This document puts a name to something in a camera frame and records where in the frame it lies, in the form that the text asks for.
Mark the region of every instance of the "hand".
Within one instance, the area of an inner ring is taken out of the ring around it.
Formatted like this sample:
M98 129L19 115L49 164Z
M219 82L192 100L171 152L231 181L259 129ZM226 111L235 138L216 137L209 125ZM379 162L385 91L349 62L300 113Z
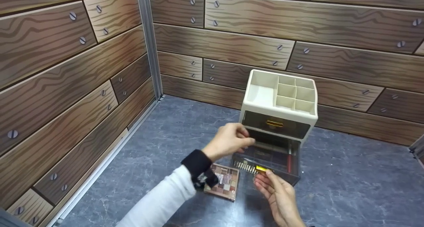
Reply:
M280 227L305 227L296 205L292 185L267 170L256 174L253 183L269 202L275 222Z
M212 162L215 162L236 151L243 152L243 148L254 143L255 140L249 138L249 133L241 123L227 123L218 129L215 137L202 151Z

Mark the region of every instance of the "desk organizer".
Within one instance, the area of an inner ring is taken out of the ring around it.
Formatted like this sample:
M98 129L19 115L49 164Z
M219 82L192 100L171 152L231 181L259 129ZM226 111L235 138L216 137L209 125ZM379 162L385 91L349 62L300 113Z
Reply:
M268 168L292 185L300 179L300 149L318 120L315 82L252 70L239 122L256 139L232 165L250 173Z

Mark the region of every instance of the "gray marble floor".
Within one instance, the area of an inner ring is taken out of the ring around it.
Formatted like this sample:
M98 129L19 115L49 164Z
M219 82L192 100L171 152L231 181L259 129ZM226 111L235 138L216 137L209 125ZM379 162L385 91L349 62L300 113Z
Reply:
M237 110L166 96L61 227L115 226L188 153L238 116ZM302 151L303 174L295 189L306 224L423 227L424 170L406 147L315 128ZM165 226L275 226L251 179L241 176L234 203L200 193Z

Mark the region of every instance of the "makeup palette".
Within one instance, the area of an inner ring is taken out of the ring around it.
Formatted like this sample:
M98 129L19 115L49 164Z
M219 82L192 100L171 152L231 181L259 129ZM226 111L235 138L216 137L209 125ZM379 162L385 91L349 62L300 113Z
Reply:
M212 164L211 170L218 177L219 182L212 188L205 185L204 192L235 201L239 170L219 164Z

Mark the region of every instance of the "wood-pattern wall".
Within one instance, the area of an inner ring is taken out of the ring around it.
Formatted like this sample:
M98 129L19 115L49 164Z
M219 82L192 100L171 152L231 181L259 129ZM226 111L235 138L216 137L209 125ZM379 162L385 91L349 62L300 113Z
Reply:
M44 227L154 100L138 0L0 0L0 40L0 207Z
M315 80L317 126L404 145L424 133L424 0L151 5L165 94L240 109L250 70L268 70Z

